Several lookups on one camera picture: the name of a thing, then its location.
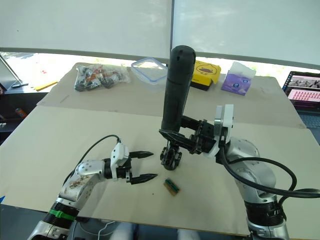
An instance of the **green band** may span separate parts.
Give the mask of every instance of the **green band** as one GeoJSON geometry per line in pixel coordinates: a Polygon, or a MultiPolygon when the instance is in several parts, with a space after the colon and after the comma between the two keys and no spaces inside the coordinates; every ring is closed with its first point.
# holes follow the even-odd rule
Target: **green band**
{"type": "Polygon", "coordinates": [[[55,215],[59,219],[63,218],[63,219],[71,220],[71,221],[74,221],[76,219],[75,216],[71,216],[69,214],[66,214],[63,211],[57,211],[57,210],[50,209],[49,213],[52,215],[55,215]]]}

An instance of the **white cable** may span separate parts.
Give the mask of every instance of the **white cable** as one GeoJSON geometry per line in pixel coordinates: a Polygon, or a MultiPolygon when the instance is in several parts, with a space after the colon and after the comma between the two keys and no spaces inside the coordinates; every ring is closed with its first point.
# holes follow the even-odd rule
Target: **white cable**
{"type": "Polygon", "coordinates": [[[76,226],[77,226],[78,222],[75,221],[74,225],[73,225],[73,229],[72,229],[72,235],[71,235],[71,240],[74,240],[75,237],[75,230],[76,230],[76,226]]]}
{"type": "Polygon", "coordinates": [[[101,231],[105,230],[109,224],[113,224],[114,222],[115,222],[115,221],[111,221],[111,222],[106,223],[105,226],[104,226],[104,228],[101,228],[101,229],[99,230],[99,232],[98,232],[98,239],[97,239],[97,240],[100,240],[100,233],[101,233],[101,231]]]}
{"type": "MultiPolygon", "coordinates": [[[[98,236],[97,233],[94,233],[94,232],[85,230],[84,227],[82,226],[81,222],[80,222],[79,226],[80,226],[81,230],[84,231],[85,233],[91,234],[91,235],[93,235],[93,236],[98,236]]],[[[113,231],[108,232],[108,233],[104,233],[104,234],[100,234],[100,236],[102,236],[102,237],[103,237],[103,236],[108,236],[108,235],[110,235],[110,234],[112,234],[112,233],[113,233],[113,231]]]]}

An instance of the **tissue box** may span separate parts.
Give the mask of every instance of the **tissue box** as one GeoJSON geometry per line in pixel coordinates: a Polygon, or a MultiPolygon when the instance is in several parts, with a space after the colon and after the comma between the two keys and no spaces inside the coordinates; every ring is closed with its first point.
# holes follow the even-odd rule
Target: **tissue box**
{"type": "Polygon", "coordinates": [[[220,76],[220,66],[203,61],[195,61],[191,86],[207,91],[212,82],[216,84],[220,76]]]}
{"type": "Polygon", "coordinates": [[[255,75],[255,70],[252,70],[239,62],[233,62],[230,70],[225,76],[221,89],[244,96],[246,95],[251,85],[251,80],[255,75]]]}

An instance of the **container lid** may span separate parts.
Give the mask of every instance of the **container lid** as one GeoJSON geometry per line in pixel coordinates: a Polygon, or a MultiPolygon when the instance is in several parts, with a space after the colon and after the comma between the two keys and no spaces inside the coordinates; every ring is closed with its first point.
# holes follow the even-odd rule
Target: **container lid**
{"type": "Polygon", "coordinates": [[[151,84],[156,84],[167,77],[168,68],[152,57],[133,62],[131,67],[142,74],[151,84]]]}

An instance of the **laptop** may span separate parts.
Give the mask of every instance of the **laptop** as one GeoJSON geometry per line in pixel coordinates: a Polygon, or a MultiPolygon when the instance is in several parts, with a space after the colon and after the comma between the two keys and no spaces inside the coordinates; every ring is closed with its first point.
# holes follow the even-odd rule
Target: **laptop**
{"type": "Polygon", "coordinates": [[[282,89],[320,144],[320,73],[291,71],[282,89]]]}

